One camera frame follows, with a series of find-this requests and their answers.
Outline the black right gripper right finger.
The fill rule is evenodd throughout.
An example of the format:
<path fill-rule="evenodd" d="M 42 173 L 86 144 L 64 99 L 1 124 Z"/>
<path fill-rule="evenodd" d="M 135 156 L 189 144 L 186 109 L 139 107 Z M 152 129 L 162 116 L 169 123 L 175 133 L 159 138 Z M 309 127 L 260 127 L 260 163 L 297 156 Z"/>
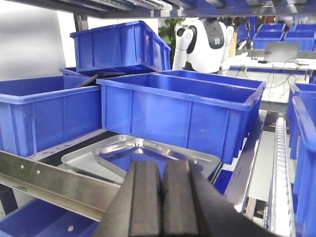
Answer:
<path fill-rule="evenodd" d="M 272 237 L 235 210 L 196 164 L 169 161 L 162 182 L 165 237 Z"/>

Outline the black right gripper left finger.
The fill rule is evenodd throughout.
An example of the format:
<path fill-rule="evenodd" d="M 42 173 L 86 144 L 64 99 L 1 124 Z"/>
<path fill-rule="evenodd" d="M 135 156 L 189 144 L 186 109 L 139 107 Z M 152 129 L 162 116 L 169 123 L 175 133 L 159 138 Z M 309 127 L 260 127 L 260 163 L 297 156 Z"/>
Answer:
<path fill-rule="evenodd" d="M 154 161 L 133 161 L 93 232 L 94 237 L 160 237 L 160 173 Z"/>

